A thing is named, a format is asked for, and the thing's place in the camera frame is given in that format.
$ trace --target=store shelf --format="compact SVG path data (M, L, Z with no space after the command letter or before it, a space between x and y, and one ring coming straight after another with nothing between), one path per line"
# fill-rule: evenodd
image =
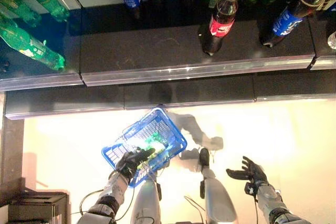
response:
M268 7L240 7L221 50L212 57L202 52L198 36L209 22L203 7L186 14L179 0L168 0L164 15L147 8L147 18L138 23L122 5L88 8L81 39L83 80L98 86L306 68L314 57L306 20L272 49L259 42L285 4L278 0Z
M328 37L336 31L336 12L319 12L309 18L316 50L316 62L312 70L336 69L336 50L328 46Z
M59 87L7 93L5 116L335 98L336 70L276 71L98 87Z
M15 21L38 40L46 40L51 50L63 55L66 67L61 73L53 71L12 49L1 39L1 58L8 60L10 66L8 72L0 73L0 91L83 85L79 76L80 10L72 10L67 23L54 21L50 14L43 14L41 25L36 28L28 27L19 19Z

